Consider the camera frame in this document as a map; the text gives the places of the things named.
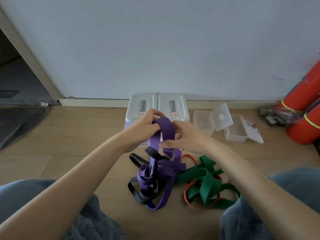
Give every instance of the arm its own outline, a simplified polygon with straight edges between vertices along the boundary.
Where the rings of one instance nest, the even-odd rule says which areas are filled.
[[[165,148],[205,154],[230,177],[276,239],[319,239],[320,215],[268,179],[226,145],[204,135],[190,123],[174,121],[177,140]]]
[[[154,115],[164,116],[150,109],[14,213],[0,225],[0,239],[62,239],[117,159],[160,129],[158,124],[151,124]]]

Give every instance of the green resistance band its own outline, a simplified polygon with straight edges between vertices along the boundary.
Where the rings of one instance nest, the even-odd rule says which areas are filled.
[[[219,175],[223,173],[222,169],[215,170],[214,165],[216,163],[206,156],[200,157],[201,164],[191,167],[180,173],[176,176],[175,183],[189,183],[192,180],[195,180],[194,185],[191,186],[187,192],[187,200],[191,203],[197,194],[200,194],[200,197],[206,207],[211,206],[212,208],[226,209],[232,206],[236,201],[228,200],[224,198],[213,199],[218,193],[223,190],[232,190],[238,197],[240,197],[240,192],[237,188],[230,183],[223,184],[222,181],[218,178],[215,178],[214,175]]]

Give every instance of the wooden floor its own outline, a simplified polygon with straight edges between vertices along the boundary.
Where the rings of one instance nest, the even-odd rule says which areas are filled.
[[[226,143],[269,175],[301,166],[319,166],[313,145],[299,145],[284,128],[269,127],[255,110],[231,110],[253,120],[265,141],[226,141],[223,131],[213,137]],[[58,179],[92,150],[123,130],[126,109],[55,106],[32,132],[0,152],[0,185],[26,178]],[[143,147],[134,151],[146,156]],[[162,210],[136,203],[127,183],[137,168],[124,154],[96,191],[102,211],[119,222],[128,239],[217,239],[222,210],[194,210],[182,199],[184,185],[175,186]]]

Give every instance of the yellow strap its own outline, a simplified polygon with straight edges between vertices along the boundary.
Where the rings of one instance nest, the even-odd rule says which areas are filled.
[[[294,109],[291,109],[291,108],[289,108],[287,105],[285,105],[285,103],[283,102],[283,100],[281,100],[281,103],[282,103],[283,107],[285,107],[286,109],[289,109],[289,110],[291,110],[292,112],[295,111]]]
[[[310,124],[313,125],[315,128],[320,129],[320,126],[317,126],[315,123],[311,122],[308,117],[307,117],[307,113],[304,114],[304,118],[306,119],[306,121]]]

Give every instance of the left hand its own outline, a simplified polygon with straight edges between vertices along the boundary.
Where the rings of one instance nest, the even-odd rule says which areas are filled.
[[[151,108],[143,117],[135,121],[128,129],[122,131],[124,140],[128,141],[126,152],[131,152],[136,149],[142,142],[148,140],[154,135],[160,126],[157,123],[152,124],[152,121],[157,120],[157,117],[164,117],[164,113]]]

